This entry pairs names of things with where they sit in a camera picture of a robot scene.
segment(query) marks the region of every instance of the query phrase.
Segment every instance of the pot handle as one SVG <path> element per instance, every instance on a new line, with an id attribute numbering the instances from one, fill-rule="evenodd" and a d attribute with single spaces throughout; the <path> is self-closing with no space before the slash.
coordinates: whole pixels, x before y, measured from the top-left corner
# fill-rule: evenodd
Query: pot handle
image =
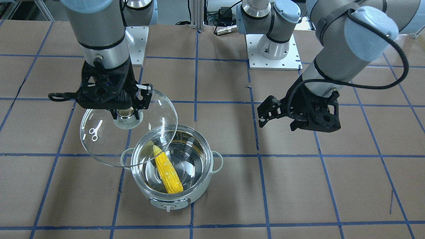
<path id="1" fill-rule="evenodd" d="M 219 152 L 216 152 L 216 151 L 211 151 L 211 153 L 214 155 L 217 155 L 217 156 L 219 156 L 220 157 L 220 159 L 221 159 L 221 165 L 220 165 L 220 167 L 217 169 L 217 170 L 215 170 L 215 171 L 211 171 L 210 172 L 210 174 L 211 175 L 213 175 L 213 174 L 216 174 L 216 173 L 218 173 L 222 168 L 223 168 L 223 164 L 224 164 L 224 160 L 223 160 L 223 156 L 219 153 Z"/>
<path id="2" fill-rule="evenodd" d="M 125 165 L 124 165 L 124 158 L 125 158 L 125 155 L 126 155 L 128 152 L 130 152 L 130 151 L 134 151 L 134 148 L 128 148 L 128 149 L 124 150 L 124 152 L 121 154 L 121 158 L 120 158 L 121 166 L 122 166 L 124 169 L 127 169 L 127 170 L 131 170 L 131 168 L 130 168 L 129 166 L 125 166 Z"/>

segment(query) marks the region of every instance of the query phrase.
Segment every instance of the corn cob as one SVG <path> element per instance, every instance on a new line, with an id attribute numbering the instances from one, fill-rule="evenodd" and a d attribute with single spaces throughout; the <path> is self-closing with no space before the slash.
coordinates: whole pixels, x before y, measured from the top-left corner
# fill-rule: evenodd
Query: corn cob
<path id="1" fill-rule="evenodd" d="M 161 149 L 154 145 L 153 154 L 158 155 L 161 152 Z M 179 193 L 183 191 L 183 185 L 180 182 L 180 179 L 177 175 L 176 170 L 168 159 L 167 155 L 162 152 L 155 158 L 156 169 L 158 169 L 159 176 L 164 183 L 165 190 L 167 193 Z"/>

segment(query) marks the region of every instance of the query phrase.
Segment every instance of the metal base plate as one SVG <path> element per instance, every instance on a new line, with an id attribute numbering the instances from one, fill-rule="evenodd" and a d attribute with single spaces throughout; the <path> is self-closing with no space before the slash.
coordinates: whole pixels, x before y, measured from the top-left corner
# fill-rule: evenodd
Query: metal base plate
<path id="1" fill-rule="evenodd" d="M 289 40 L 288 54 L 281 60 L 270 60 L 260 54 L 257 50 L 257 44 L 262 36 L 262 34 L 246 35 L 246 48 L 248 50 L 250 69 L 297 71 L 303 68 L 294 35 Z"/>
<path id="2" fill-rule="evenodd" d="M 127 27 L 127 30 L 134 38 L 134 45 L 130 43 L 130 45 L 128 46 L 128 50 L 130 51 L 131 64 L 133 66 L 143 66 L 149 27 L 129 26 Z"/>

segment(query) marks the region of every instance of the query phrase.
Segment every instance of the table surface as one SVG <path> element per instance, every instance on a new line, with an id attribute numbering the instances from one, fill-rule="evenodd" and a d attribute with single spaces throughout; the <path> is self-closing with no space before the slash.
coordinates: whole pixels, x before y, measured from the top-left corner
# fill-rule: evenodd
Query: table surface
<path id="1" fill-rule="evenodd" d="M 85 152 L 84 109 L 47 99 L 79 86 L 84 57 L 69 23 L 1 21 L 0 238 L 425 238 L 425 53 L 415 40 L 396 40 L 411 66 L 401 85 L 341 90 L 342 129 L 291 132 L 286 118 L 259 128 L 256 107 L 303 70 L 250 70 L 244 36 L 212 31 L 150 26 L 144 67 L 134 67 L 224 156 L 204 195 L 167 213 L 129 172 Z M 313 31 L 294 37 L 306 69 L 321 46 Z M 387 49 L 354 82 L 393 82 L 401 66 Z"/>

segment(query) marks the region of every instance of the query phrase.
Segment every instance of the black wire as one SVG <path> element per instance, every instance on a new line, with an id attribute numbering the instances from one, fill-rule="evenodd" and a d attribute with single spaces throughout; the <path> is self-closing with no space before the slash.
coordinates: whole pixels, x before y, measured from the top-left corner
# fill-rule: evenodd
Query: black wire
<path id="1" fill-rule="evenodd" d="M 192 13 L 190 12 L 190 0 L 187 0 L 187 9 L 189 10 L 189 19 L 192 22 Z"/>
<path id="2" fill-rule="evenodd" d="M 213 24 L 214 26 L 218 26 L 220 23 L 222 23 L 225 27 L 227 26 L 225 22 L 218 22 L 218 20 L 217 20 L 217 19 L 214 19 L 214 21 L 212 21 L 212 24 Z"/>
<path id="3" fill-rule="evenodd" d="M 384 85 L 384 86 L 372 86 L 372 85 L 358 85 L 358 84 L 352 84 L 352 83 L 348 83 L 348 82 L 342 82 L 342 81 L 337 81 L 337 80 L 326 80 L 326 79 L 309 79 L 309 80 L 304 80 L 300 83 L 298 83 L 291 91 L 291 94 L 288 97 L 288 103 L 287 103 L 287 113 L 288 116 L 290 118 L 294 119 L 294 116 L 291 113 L 291 103 L 292 103 L 292 99 L 294 98 L 295 92 L 302 86 L 305 85 L 307 83 L 310 82 L 323 82 L 323 83 L 332 83 L 332 84 L 336 84 L 336 85 L 346 85 L 346 86 L 352 86 L 352 87 L 356 87 L 356 88 L 362 88 L 362 89 L 373 89 L 373 90 L 385 90 L 391 87 L 394 87 L 398 84 L 400 84 L 407 76 L 408 72 L 409 72 L 409 62 L 407 61 L 407 57 L 406 54 L 404 54 L 403 50 L 401 49 L 401 47 L 395 43 L 391 38 L 389 38 L 386 34 L 382 33 L 381 31 L 379 31 L 378 29 L 374 28 L 373 26 L 366 24 L 360 20 L 358 20 L 357 18 L 353 17 L 351 14 L 353 12 L 353 9 L 349 9 L 348 10 L 348 18 L 350 20 L 352 20 L 353 22 L 361 25 L 362 27 L 370 30 L 371 32 L 375 33 L 376 35 L 378 35 L 379 37 L 381 37 L 382 39 L 384 39 L 387 43 L 389 43 L 399 54 L 401 61 L 403 62 L 403 74 L 400 76 L 399 79 L 397 79 L 396 81 L 394 81 L 391 84 L 388 85 Z"/>
<path id="4" fill-rule="evenodd" d="M 125 21 L 125 17 L 124 17 L 124 9 L 127 6 L 127 1 L 124 2 L 124 6 L 122 5 L 122 0 L 118 0 L 119 1 L 119 9 L 121 10 L 121 18 L 122 18 L 122 23 L 124 24 L 125 27 L 127 27 L 127 22 Z"/>
<path id="5" fill-rule="evenodd" d="M 204 0 L 204 23 L 207 23 L 207 0 Z"/>
<path id="6" fill-rule="evenodd" d="M 240 4 L 242 2 L 242 0 L 240 0 L 240 1 L 238 1 L 237 3 L 235 3 L 235 4 L 233 4 L 231 7 L 229 7 L 224 13 L 222 13 L 221 14 L 221 16 L 220 16 L 220 18 L 218 19 L 218 24 L 220 24 L 220 22 L 221 22 L 221 18 L 224 16 L 224 15 L 226 15 L 226 13 L 230 10 L 230 9 L 232 9 L 232 7 L 234 7 L 234 6 L 236 6 L 236 5 L 238 5 L 238 4 Z M 217 27 L 218 27 L 218 24 L 215 26 L 215 29 L 214 29 L 214 34 L 215 35 L 217 35 Z"/>
<path id="7" fill-rule="evenodd" d="M 189 21 L 181 21 L 181 22 L 176 23 L 176 25 L 190 25 L 190 22 Z"/>

